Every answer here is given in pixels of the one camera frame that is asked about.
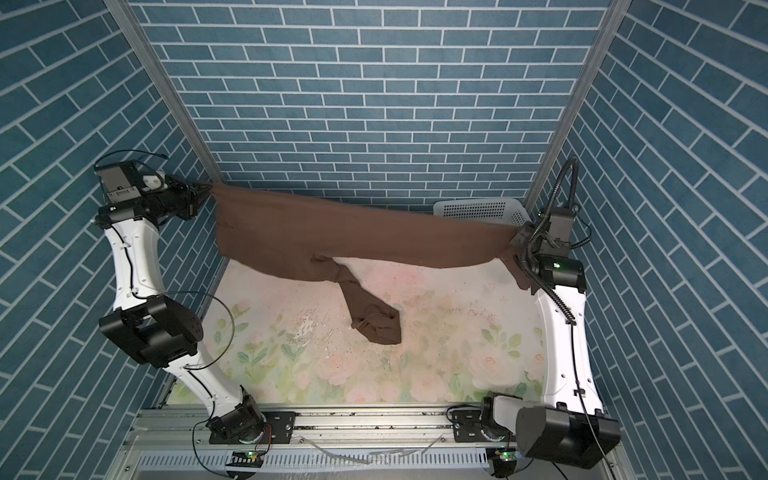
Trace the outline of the left green circuit board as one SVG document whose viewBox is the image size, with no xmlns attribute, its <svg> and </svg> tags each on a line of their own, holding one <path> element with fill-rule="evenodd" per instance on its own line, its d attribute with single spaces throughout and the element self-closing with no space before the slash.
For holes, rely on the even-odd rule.
<svg viewBox="0 0 768 480">
<path fill-rule="evenodd" d="M 236 467 L 243 468 L 261 468 L 265 460 L 265 451 L 235 451 L 232 453 L 230 460 L 226 464 L 228 469 L 234 469 Z"/>
</svg>

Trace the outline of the right green circuit board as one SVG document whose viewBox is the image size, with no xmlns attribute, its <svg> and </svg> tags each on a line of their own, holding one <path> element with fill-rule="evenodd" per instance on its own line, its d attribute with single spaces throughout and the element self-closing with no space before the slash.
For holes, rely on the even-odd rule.
<svg viewBox="0 0 768 480">
<path fill-rule="evenodd" d="M 514 469 L 521 461 L 521 454 L 513 448 L 488 448 L 488 460 L 494 468 Z"/>
</svg>

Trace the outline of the green circuit board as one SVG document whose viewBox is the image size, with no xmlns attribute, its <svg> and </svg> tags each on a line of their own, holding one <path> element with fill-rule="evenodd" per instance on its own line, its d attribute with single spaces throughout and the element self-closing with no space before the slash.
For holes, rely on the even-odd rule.
<svg viewBox="0 0 768 480">
<path fill-rule="evenodd" d="M 488 448 L 488 460 L 494 468 L 514 469 L 521 461 L 521 454 L 513 448 Z"/>
<path fill-rule="evenodd" d="M 234 469 L 236 467 L 243 468 L 261 468 L 265 460 L 265 451 L 235 451 L 232 453 L 230 460 L 226 464 L 228 469 Z"/>
</svg>

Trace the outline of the right aluminium corner post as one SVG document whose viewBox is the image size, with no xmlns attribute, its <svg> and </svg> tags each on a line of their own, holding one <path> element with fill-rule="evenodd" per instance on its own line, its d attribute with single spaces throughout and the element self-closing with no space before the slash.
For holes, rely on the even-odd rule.
<svg viewBox="0 0 768 480">
<path fill-rule="evenodd" d="M 630 5 L 630 0 L 615 0 L 609 4 L 606 10 L 604 18 L 597 30 L 593 45 L 586 55 L 580 74 L 574 84 L 573 91 L 571 92 L 568 102 L 558 120 L 557 127 L 551 136 L 548 148 L 542 156 L 539 168 L 533 177 L 531 187 L 525 197 L 523 205 L 529 213 L 532 213 L 536 208 L 540 195 L 544 190 L 545 183 L 554 169 L 567 135 L 574 124 Z"/>
</svg>

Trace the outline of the brown trousers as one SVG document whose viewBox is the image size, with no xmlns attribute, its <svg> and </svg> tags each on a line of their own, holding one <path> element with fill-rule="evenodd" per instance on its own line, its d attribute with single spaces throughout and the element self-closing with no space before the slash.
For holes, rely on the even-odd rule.
<svg viewBox="0 0 768 480">
<path fill-rule="evenodd" d="M 216 184 L 221 255 L 274 277 L 337 284 L 351 326 L 369 342 L 402 341 L 399 312 L 367 291 L 340 258 L 436 269 L 500 260 L 520 289 L 531 281 L 518 265 L 518 228 L 319 198 Z"/>
</svg>

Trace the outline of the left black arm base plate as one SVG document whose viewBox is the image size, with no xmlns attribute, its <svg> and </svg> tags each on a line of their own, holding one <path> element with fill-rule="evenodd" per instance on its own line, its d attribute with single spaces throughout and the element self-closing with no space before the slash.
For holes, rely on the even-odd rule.
<svg viewBox="0 0 768 480">
<path fill-rule="evenodd" d="M 209 420 L 211 444 L 289 444 L 296 421 L 295 411 L 267 411 L 262 419 Z"/>
</svg>

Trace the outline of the white plastic perforated basket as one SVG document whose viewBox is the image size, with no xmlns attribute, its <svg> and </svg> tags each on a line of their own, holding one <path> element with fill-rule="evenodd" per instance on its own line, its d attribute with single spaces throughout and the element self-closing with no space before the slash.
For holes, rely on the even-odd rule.
<svg viewBox="0 0 768 480">
<path fill-rule="evenodd" d="M 433 205 L 438 217 L 523 226 L 530 216 L 523 205 L 512 198 L 464 199 L 440 201 Z"/>
</svg>

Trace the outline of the aluminium corner post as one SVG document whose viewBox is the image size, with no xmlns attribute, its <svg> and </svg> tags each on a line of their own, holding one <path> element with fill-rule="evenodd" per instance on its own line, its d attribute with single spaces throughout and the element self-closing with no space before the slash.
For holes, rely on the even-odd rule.
<svg viewBox="0 0 768 480">
<path fill-rule="evenodd" d="M 557 127 L 551 136 L 548 148 L 542 156 L 539 168 L 533 177 L 531 187 L 525 197 L 523 205 L 529 213 L 532 213 L 536 208 L 540 195 L 544 190 L 545 183 L 554 169 L 567 135 L 574 124 L 630 5 L 630 0 L 615 0 L 609 4 L 606 10 L 604 18 L 597 30 L 593 45 L 586 55 L 580 74 L 574 84 L 573 91 L 571 92 L 568 102 L 558 120 Z"/>
<path fill-rule="evenodd" d="M 181 141 L 166 147 L 170 158 L 159 168 L 194 183 L 212 184 L 223 179 L 213 156 L 194 124 L 180 94 L 151 45 L 128 1 L 107 1 L 108 12 L 127 40 L 132 53 L 150 80 L 150 92 L 167 108 L 167 120 Z M 160 228 L 163 278 L 174 291 L 213 291 L 227 261 L 217 251 L 213 219 L 214 202 L 205 200 L 200 215 L 185 221 L 174 217 Z"/>
</svg>

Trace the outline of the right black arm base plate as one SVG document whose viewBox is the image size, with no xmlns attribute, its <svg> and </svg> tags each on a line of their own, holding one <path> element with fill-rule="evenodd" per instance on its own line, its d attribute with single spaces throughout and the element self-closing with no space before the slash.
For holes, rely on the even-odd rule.
<svg viewBox="0 0 768 480">
<path fill-rule="evenodd" d="M 477 409 L 447 410 L 446 418 L 456 443 L 511 443 L 515 440 L 508 429 L 484 423 L 481 411 Z"/>
</svg>

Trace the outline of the left aluminium corner post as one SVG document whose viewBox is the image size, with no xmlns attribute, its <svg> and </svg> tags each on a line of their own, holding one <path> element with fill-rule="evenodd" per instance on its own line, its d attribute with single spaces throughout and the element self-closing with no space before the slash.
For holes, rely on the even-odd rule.
<svg viewBox="0 0 768 480">
<path fill-rule="evenodd" d="M 223 179 L 213 156 L 194 124 L 180 94 L 151 45 L 128 1 L 107 1 L 108 12 L 127 40 L 132 53 L 150 80 L 150 92 L 167 108 L 167 120 L 181 141 L 166 147 L 170 158 L 159 168 L 194 183 L 212 184 Z M 213 219 L 214 202 L 205 200 L 200 215 L 185 221 L 174 217 L 160 228 L 163 278 L 174 291 L 213 291 L 227 261 L 217 251 Z"/>
</svg>

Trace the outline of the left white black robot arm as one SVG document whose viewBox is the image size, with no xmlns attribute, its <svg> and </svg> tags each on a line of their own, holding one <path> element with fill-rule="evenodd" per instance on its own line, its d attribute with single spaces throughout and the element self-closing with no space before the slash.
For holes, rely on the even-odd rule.
<svg viewBox="0 0 768 480">
<path fill-rule="evenodd" d="M 111 313 L 100 332 L 140 365 L 173 375 L 205 406 L 213 444 L 255 444 L 267 420 L 253 397 L 235 385 L 203 344 L 201 319 L 165 288 L 158 257 L 163 221 L 194 218 L 210 185 L 160 173 L 143 174 L 132 162 L 98 170 L 105 204 L 95 218 L 110 245 L 116 273 Z"/>
</svg>

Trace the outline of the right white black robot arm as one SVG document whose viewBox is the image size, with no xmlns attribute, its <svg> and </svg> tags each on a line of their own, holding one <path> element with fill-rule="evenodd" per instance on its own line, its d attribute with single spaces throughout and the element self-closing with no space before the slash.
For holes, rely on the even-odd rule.
<svg viewBox="0 0 768 480">
<path fill-rule="evenodd" d="M 586 338 L 587 282 L 571 257 L 568 220 L 542 220 L 528 234 L 517 262 L 528 276 L 542 318 L 549 357 L 539 402 L 492 394 L 480 425 L 492 438 L 514 441 L 531 460 L 591 469 L 620 442 L 620 423 L 609 418 L 595 386 Z"/>
</svg>

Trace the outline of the aluminium front mounting rail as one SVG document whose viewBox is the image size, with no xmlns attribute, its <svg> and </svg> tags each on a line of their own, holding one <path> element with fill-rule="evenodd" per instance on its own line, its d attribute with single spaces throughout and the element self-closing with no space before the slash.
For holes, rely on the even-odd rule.
<svg viewBox="0 0 768 480">
<path fill-rule="evenodd" d="M 456 443 L 445 405 L 398 406 L 279 406 L 267 411 L 295 411 L 296 421 L 289 444 L 304 436 L 324 448 L 388 447 L 409 448 L 426 445 L 440 435 L 449 446 L 457 444 L 492 445 L 497 442 Z M 208 412 L 201 406 L 170 405 L 140 411 L 126 443 L 148 449 L 185 449 L 193 442 L 209 446 L 210 432 L 205 426 Z"/>
</svg>

